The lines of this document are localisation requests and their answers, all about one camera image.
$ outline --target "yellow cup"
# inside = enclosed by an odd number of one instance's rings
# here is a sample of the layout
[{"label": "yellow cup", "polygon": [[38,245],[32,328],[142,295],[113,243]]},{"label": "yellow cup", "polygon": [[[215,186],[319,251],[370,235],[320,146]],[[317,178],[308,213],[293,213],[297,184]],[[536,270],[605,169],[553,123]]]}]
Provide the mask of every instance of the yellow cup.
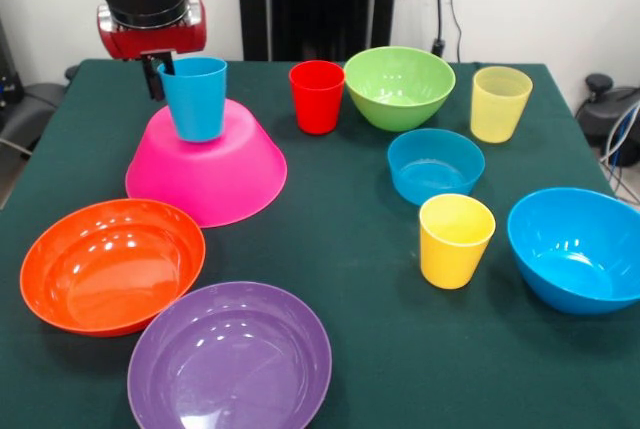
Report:
[{"label": "yellow cup", "polygon": [[434,286],[458,289],[471,280],[496,229],[491,211],[461,194],[432,197],[420,208],[420,268]]},{"label": "yellow cup", "polygon": [[481,141],[511,138],[527,105],[533,82],[511,67],[491,66],[473,76],[471,132]]}]

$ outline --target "large blue bowl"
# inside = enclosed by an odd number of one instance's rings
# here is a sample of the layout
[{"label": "large blue bowl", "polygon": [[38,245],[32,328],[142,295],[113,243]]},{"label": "large blue bowl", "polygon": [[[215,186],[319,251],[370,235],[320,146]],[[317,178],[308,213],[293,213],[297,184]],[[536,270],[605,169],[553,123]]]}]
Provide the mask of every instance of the large blue bowl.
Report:
[{"label": "large blue bowl", "polygon": [[444,129],[416,129],[387,151],[396,190],[418,206],[439,194],[468,195],[484,172],[484,155],[468,138]]},{"label": "large blue bowl", "polygon": [[521,199],[507,232],[540,299],[569,314],[604,314],[640,299],[640,213],[603,194],[550,188]]}]

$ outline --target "plastic bowl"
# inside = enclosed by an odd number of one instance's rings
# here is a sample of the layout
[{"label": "plastic bowl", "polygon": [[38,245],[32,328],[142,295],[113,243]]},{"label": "plastic bowl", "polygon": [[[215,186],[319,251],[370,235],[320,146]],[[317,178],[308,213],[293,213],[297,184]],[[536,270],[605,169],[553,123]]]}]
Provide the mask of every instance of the plastic bowl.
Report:
[{"label": "plastic bowl", "polygon": [[130,197],[179,207],[201,226],[246,219],[267,207],[287,179],[287,162],[251,112],[227,99],[224,132],[213,141],[181,140],[169,108],[149,121],[127,171]]},{"label": "plastic bowl", "polygon": [[121,199],[76,211],[33,244],[20,289],[29,309],[65,331],[119,336],[143,329],[195,282],[202,232],[184,212]]},{"label": "plastic bowl", "polygon": [[485,167],[478,146],[444,129],[417,129],[396,137],[387,159],[394,187],[418,206],[438,194],[470,194]]},{"label": "plastic bowl", "polygon": [[344,67],[354,104],[386,131],[415,129],[433,116],[456,83],[451,66],[410,47],[385,46],[360,52]]},{"label": "plastic bowl", "polygon": [[640,213],[626,204],[543,189],[511,209],[507,231],[522,277],[558,311],[603,314],[640,299]]},{"label": "plastic bowl", "polygon": [[204,287],[160,314],[131,356],[141,428],[303,429],[324,400],[331,346],[322,323],[277,287]]}]

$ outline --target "dark green tablecloth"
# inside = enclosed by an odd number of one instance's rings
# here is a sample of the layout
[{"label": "dark green tablecloth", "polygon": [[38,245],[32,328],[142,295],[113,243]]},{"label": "dark green tablecloth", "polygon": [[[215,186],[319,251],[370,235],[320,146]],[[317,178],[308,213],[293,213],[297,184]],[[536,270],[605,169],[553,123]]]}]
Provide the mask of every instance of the dark green tablecloth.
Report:
[{"label": "dark green tablecloth", "polygon": [[[498,228],[471,283],[431,287],[418,268],[417,209],[393,190],[393,135],[345,95],[335,132],[300,133],[285,63],[231,63],[229,97],[282,148],[289,179],[265,211],[206,230],[197,281],[256,280],[305,300],[324,322],[334,369],[314,428],[604,428],[640,425],[640,307],[574,318],[525,287],[505,234],[509,208],[533,190],[608,191],[544,66],[521,66],[535,89],[514,138],[480,143],[474,196]],[[469,134],[474,65],[427,125]],[[134,426],[126,372],[137,335],[93,339],[41,323],[20,298],[30,244],[70,211],[125,196],[123,177],[146,121],[137,64],[85,62],[0,215],[0,426]]]}]

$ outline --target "purple bowl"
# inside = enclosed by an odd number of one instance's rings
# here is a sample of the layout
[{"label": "purple bowl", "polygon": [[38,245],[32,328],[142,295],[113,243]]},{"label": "purple bowl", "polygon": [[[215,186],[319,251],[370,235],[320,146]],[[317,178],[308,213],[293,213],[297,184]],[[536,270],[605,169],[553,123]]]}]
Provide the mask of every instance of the purple bowl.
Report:
[{"label": "purple bowl", "polygon": [[255,282],[188,294],[140,336],[129,404],[142,428],[304,428],[331,379],[331,346],[300,299]]}]

